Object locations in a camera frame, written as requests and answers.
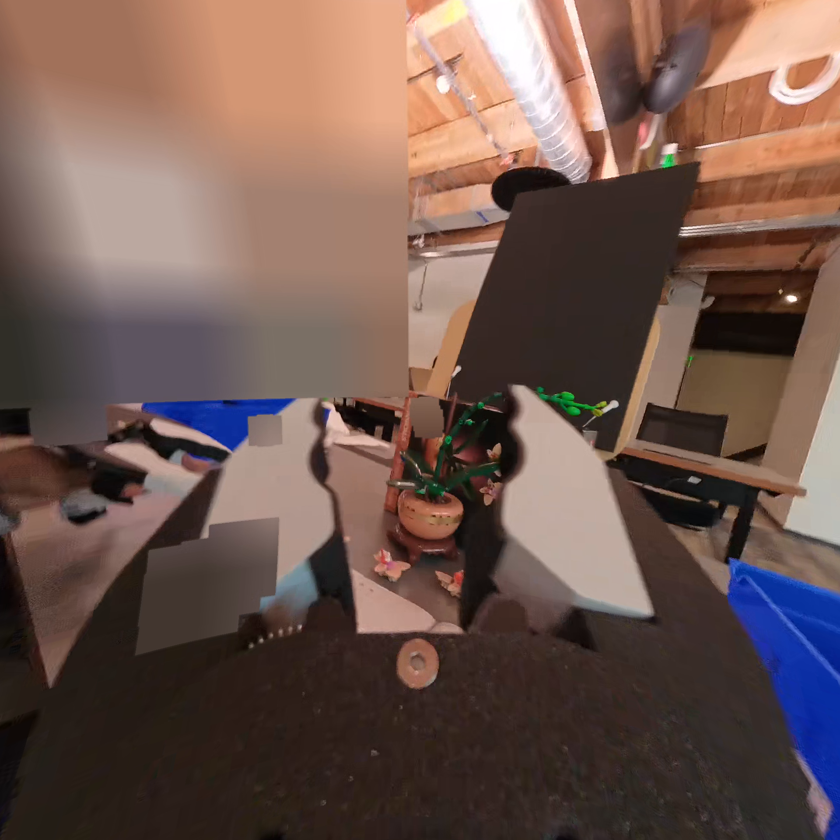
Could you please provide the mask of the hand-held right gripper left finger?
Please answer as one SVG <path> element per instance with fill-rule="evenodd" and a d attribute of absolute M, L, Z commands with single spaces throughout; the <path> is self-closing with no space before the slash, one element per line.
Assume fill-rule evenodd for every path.
<path fill-rule="evenodd" d="M 320 612 L 356 629 L 340 505 L 328 482 L 327 414 L 321 399 L 295 399 L 251 417 L 207 512 L 206 537 L 245 573 L 245 612 L 263 615 L 268 631 L 305 627 Z"/>

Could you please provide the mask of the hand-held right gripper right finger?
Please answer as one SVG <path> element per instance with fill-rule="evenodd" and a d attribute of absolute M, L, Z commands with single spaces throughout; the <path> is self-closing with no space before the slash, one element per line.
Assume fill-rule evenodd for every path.
<path fill-rule="evenodd" d="M 499 494 L 465 525 L 462 628 L 500 602 L 532 631 L 556 631 L 575 610 L 654 619 L 605 464 L 535 391 L 509 385 L 504 396 Z"/>

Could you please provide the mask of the toy brick orchid plant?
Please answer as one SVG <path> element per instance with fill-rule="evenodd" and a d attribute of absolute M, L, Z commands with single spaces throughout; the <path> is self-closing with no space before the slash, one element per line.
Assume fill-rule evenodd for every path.
<path fill-rule="evenodd" d="M 494 505 L 517 464 L 512 408 L 510 390 L 475 402 L 414 400 L 409 417 L 417 446 L 397 452 L 402 472 L 387 483 L 396 493 L 388 539 L 404 551 L 401 560 L 414 565 L 425 554 L 456 560 L 457 531 L 473 512 Z"/>

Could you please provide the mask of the grey desk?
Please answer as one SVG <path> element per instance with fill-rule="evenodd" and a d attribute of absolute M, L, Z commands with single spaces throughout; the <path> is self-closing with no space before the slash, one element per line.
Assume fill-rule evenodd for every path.
<path fill-rule="evenodd" d="M 435 571 L 453 574 L 463 561 L 426 557 L 396 583 L 376 575 L 375 552 L 391 546 L 385 532 L 392 518 L 383 508 L 390 469 L 366 447 L 332 447 L 328 462 L 329 486 L 339 500 L 353 571 L 422 607 L 434 619 L 457 625 L 459 599 L 441 587 Z M 24 514 L 9 537 L 10 551 L 34 628 L 35 669 L 44 674 L 48 688 L 60 679 L 72 649 L 121 573 L 137 560 L 142 581 L 146 549 L 171 542 L 169 532 L 185 531 L 191 515 L 186 503 L 175 507 L 175 499 L 162 496 L 141 498 L 133 507 L 117 507 L 81 526 L 65 521 L 55 505 Z"/>

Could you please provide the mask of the black office chair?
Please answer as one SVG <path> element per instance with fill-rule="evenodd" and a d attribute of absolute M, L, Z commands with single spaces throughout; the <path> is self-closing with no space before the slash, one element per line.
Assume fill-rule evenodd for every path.
<path fill-rule="evenodd" d="M 726 414 L 694 413 L 648 403 L 636 440 L 719 457 L 727 427 Z"/>

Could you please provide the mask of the wooden table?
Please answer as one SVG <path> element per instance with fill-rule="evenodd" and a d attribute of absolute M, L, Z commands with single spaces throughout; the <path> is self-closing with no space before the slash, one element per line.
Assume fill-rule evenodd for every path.
<path fill-rule="evenodd" d="M 610 464 L 628 480 L 692 500 L 714 502 L 720 511 L 735 508 L 724 562 L 740 560 L 751 533 L 753 514 L 764 493 L 770 497 L 806 497 L 806 489 L 759 465 L 730 458 L 633 440 Z"/>

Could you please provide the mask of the white instruction booklet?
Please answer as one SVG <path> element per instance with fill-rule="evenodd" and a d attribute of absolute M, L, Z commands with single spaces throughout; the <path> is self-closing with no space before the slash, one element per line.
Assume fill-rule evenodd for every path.
<path fill-rule="evenodd" d="M 464 631 L 442 622 L 422 607 L 351 571 L 356 631 L 359 634 L 456 634 Z"/>

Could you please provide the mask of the black flat board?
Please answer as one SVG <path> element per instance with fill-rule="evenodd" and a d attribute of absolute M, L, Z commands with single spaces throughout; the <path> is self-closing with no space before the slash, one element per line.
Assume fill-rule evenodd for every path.
<path fill-rule="evenodd" d="M 595 444 L 613 450 L 699 173 L 692 162 L 519 195 L 460 351 L 458 398 L 517 384 L 617 400 L 595 423 Z"/>

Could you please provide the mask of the blue plastic bin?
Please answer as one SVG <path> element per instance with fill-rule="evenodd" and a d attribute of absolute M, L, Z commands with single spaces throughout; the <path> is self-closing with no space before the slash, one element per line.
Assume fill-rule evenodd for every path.
<path fill-rule="evenodd" d="M 728 601 L 773 681 L 808 770 L 832 805 L 839 838 L 839 594 L 737 560 Z"/>

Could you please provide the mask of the black round object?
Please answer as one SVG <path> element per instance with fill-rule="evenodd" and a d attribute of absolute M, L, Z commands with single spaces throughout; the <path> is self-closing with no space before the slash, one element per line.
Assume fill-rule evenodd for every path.
<path fill-rule="evenodd" d="M 490 186 L 490 195 L 500 210 L 509 213 L 519 195 L 570 186 L 562 173 L 543 166 L 512 167 L 499 174 Z"/>

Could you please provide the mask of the black oval object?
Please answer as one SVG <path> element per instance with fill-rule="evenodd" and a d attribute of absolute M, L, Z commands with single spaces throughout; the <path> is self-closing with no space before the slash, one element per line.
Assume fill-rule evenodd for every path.
<path fill-rule="evenodd" d="M 707 63 L 711 47 L 711 23 L 694 17 L 659 51 L 643 89 L 645 109 L 656 115 L 674 111 L 690 94 Z"/>

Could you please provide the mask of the silver ventilation duct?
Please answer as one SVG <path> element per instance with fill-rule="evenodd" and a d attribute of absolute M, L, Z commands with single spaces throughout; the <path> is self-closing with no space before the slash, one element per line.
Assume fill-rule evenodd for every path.
<path fill-rule="evenodd" d="M 467 1 L 469 16 L 538 142 L 546 165 L 584 183 L 592 156 L 537 4 Z"/>

